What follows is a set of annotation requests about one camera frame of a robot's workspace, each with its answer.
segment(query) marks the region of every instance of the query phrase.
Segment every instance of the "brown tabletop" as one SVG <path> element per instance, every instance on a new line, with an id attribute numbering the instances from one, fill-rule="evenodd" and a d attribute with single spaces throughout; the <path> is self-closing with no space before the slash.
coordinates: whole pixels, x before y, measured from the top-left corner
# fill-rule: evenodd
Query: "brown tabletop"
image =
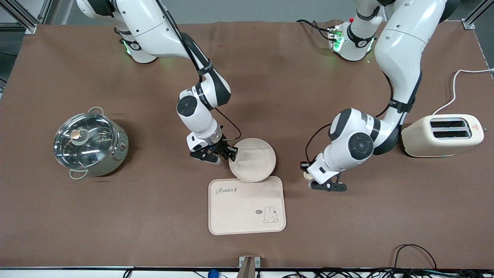
<path id="1" fill-rule="evenodd" d="M 373 51 L 347 62 L 298 23 L 184 25 L 232 88 L 221 110 L 244 138 L 269 142 L 283 180 L 282 232 L 214 236 L 207 187 L 233 178 L 228 163 L 189 157 L 178 94 L 194 85 L 181 58 L 138 64 L 110 26 L 45 26 L 26 36 L 0 101 L 1 266 L 229 266 L 258 255 L 265 267 L 390 266 L 396 246 L 428 249 L 440 268 L 494 268 L 493 136 L 450 158 L 416 159 L 399 147 L 345 171 L 345 193 L 310 190 L 299 170 L 310 136 L 347 107 L 377 114 L 389 87 Z M 422 59 L 412 123 L 451 98 L 458 69 L 486 69 L 475 33 L 439 26 Z M 445 113 L 472 114 L 494 132 L 489 74 L 458 77 Z M 73 181 L 52 150 L 71 116 L 101 106 L 128 133 L 130 153 L 110 176 Z M 216 112 L 225 134 L 236 131 Z M 329 143 L 326 132 L 309 148 Z M 428 268 L 413 249 L 400 267 Z"/>

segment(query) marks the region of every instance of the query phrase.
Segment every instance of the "pot lid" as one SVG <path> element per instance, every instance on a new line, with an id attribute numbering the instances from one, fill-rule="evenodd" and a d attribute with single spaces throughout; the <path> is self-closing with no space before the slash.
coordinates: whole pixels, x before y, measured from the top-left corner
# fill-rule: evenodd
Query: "pot lid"
<path id="1" fill-rule="evenodd" d="M 60 164 L 72 169 L 90 167 L 115 145 L 115 129 L 102 114 L 82 113 L 65 122 L 57 134 L 53 151 Z"/>

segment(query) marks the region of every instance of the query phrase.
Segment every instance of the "stainless steel pot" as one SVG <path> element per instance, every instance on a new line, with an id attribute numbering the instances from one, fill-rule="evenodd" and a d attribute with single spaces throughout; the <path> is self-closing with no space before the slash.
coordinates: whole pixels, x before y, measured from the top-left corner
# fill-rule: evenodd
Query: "stainless steel pot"
<path id="1" fill-rule="evenodd" d="M 111 173 L 124 161 L 128 139 L 124 129 L 104 116 L 101 107 L 70 118 L 58 129 L 53 144 L 58 163 L 74 180 Z"/>

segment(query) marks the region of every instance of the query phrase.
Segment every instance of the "robotic arm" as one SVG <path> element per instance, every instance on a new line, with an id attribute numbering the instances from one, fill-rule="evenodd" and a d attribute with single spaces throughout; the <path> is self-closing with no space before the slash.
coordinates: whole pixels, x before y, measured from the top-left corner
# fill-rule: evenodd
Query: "robotic arm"
<path id="1" fill-rule="evenodd" d="M 157 57 L 190 59 L 199 82 L 180 93 L 176 108 L 191 131 L 187 136 L 190 155 L 215 165 L 221 163 L 219 157 L 235 160 L 237 149 L 228 145 L 210 112 L 228 102 L 230 86 L 196 42 L 180 32 L 161 0 L 77 0 L 77 4 L 86 16 L 114 24 L 128 53 L 139 63 Z"/>
<path id="2" fill-rule="evenodd" d="M 415 93 L 421 79 L 420 60 L 443 15 L 447 0 L 396 0 L 395 12 L 386 24 L 375 48 L 378 65 L 389 79 L 393 96 L 388 103 L 383 120 L 379 120 L 354 108 L 341 111 L 333 120 L 329 130 L 331 144 L 317 155 L 313 162 L 302 162 L 304 176 L 312 189 L 345 191 L 346 185 L 339 182 L 342 171 L 364 163 L 371 155 L 389 152 L 397 143 L 401 126 L 415 101 Z M 375 18 L 384 0 L 357 0 L 357 15 L 365 10 L 364 16 Z M 367 44 L 377 29 L 372 19 L 355 17 L 352 24 L 341 30 L 344 37 L 340 55 L 362 58 Z M 348 32 L 359 34 L 360 39 L 348 36 Z"/>

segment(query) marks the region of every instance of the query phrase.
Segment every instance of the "pot handle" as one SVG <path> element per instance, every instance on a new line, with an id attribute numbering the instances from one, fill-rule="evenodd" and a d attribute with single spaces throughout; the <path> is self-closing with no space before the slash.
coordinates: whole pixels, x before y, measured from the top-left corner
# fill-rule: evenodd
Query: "pot handle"
<path id="1" fill-rule="evenodd" d="M 84 173 L 84 174 L 82 175 L 82 177 L 75 178 L 75 177 L 74 177 L 74 173 Z M 77 180 L 82 180 L 82 179 L 84 179 L 84 177 L 86 177 L 86 175 L 87 175 L 88 173 L 89 173 L 89 170 L 82 170 L 82 171 L 80 171 L 80 170 L 73 170 L 73 169 L 70 169 L 70 170 L 69 170 L 69 176 L 70 176 L 70 178 L 71 178 L 72 180 L 76 180 L 76 181 L 77 181 Z"/>
<path id="2" fill-rule="evenodd" d="M 88 113 L 94 111 L 94 110 L 101 110 L 101 115 L 105 115 L 105 111 L 103 111 L 103 108 L 99 107 L 99 106 L 95 106 L 95 107 L 91 107 L 88 111 Z"/>

